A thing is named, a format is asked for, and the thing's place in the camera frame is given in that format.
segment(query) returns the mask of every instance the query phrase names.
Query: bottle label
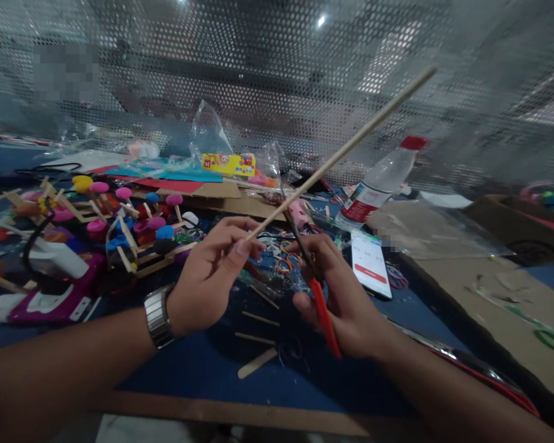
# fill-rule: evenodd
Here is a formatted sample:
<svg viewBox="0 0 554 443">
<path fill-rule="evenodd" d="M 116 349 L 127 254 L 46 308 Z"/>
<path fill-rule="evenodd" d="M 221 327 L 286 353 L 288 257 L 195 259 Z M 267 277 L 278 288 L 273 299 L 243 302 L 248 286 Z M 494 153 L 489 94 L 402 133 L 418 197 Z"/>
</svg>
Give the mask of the bottle label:
<svg viewBox="0 0 554 443">
<path fill-rule="evenodd" d="M 392 196 L 361 183 L 340 210 L 349 220 L 365 223 L 367 219 Z"/>
</svg>

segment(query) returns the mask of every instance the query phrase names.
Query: metal watch band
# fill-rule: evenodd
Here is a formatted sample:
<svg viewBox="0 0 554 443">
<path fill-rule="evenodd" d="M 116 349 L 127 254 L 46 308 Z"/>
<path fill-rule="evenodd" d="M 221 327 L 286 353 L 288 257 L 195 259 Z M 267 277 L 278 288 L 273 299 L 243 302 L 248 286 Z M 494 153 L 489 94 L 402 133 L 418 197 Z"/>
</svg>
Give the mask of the metal watch band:
<svg viewBox="0 0 554 443">
<path fill-rule="evenodd" d="M 146 320 L 150 336 L 155 347 L 162 349 L 174 341 L 174 335 L 171 330 L 171 322 L 166 313 L 166 297 L 174 287 L 174 284 L 162 286 L 155 291 L 150 292 L 143 302 L 146 308 Z"/>
</svg>

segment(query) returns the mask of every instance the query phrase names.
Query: red paper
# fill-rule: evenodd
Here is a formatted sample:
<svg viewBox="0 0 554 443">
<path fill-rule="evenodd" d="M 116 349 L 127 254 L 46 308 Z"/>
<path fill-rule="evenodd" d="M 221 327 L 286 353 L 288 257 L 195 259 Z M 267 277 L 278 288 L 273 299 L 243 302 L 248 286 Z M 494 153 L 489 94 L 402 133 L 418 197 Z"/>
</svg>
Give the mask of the red paper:
<svg viewBox="0 0 554 443">
<path fill-rule="evenodd" d="M 115 168 L 117 166 L 104 166 L 101 168 L 96 168 L 90 170 L 90 174 L 105 174 L 109 169 Z M 126 175 L 109 175 L 109 177 L 118 178 L 120 180 L 130 181 L 136 185 L 150 186 L 152 188 L 161 188 L 171 191 L 176 191 L 185 194 L 192 194 L 198 190 L 203 183 L 201 182 L 188 182 L 186 180 L 156 180 L 155 178 L 137 178 L 137 177 L 128 177 Z"/>
</svg>

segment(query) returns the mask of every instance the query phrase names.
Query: scissors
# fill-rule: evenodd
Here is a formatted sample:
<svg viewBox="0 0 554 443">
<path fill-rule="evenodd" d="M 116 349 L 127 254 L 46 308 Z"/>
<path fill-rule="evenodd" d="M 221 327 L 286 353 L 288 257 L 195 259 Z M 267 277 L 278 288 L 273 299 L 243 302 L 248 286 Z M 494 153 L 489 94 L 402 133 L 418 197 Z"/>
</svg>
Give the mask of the scissors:
<svg viewBox="0 0 554 443">
<path fill-rule="evenodd" d="M 283 199 L 285 200 L 285 193 L 283 192 L 283 187 L 281 188 L 281 194 L 283 195 Z M 331 318 L 328 315 L 328 309 L 326 308 L 326 301 L 324 300 L 324 292 L 322 291 L 322 285 L 317 278 L 317 276 L 319 276 L 320 274 L 316 270 L 314 260 L 312 260 L 312 256 L 310 255 L 309 251 L 302 243 L 302 237 L 300 235 L 300 232 L 297 229 L 297 226 L 294 223 L 294 219 L 291 213 L 289 212 L 289 208 L 287 208 L 287 210 L 283 212 L 283 215 L 285 216 L 285 219 L 291 226 L 291 231 L 294 233 L 295 240 L 300 246 L 300 253 L 302 255 L 302 258 L 308 265 L 308 269 L 311 272 L 312 279 L 309 281 L 310 289 L 314 294 L 314 301 L 316 302 L 316 309 L 318 310 L 318 319 L 320 320 L 320 327 L 326 339 L 326 344 L 328 345 L 328 348 L 331 350 L 331 352 L 334 354 L 336 358 L 342 359 L 343 356 L 340 353 L 339 344 L 337 343 L 337 337 L 334 335 L 334 329 L 332 328 Z"/>
</svg>

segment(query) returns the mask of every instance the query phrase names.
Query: metal mesh wall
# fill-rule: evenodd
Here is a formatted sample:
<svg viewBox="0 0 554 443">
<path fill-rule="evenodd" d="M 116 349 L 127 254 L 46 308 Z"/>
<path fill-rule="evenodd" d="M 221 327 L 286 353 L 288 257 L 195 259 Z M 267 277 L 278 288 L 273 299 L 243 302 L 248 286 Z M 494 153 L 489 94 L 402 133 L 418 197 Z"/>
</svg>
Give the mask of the metal mesh wall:
<svg viewBox="0 0 554 443">
<path fill-rule="evenodd" d="M 277 140 L 314 169 L 431 64 L 332 181 L 357 181 L 411 134 L 431 140 L 420 186 L 554 179 L 554 0 L 2 0 L 0 130 L 58 139 L 90 124 L 186 153 L 203 98 L 235 151 Z"/>
</svg>

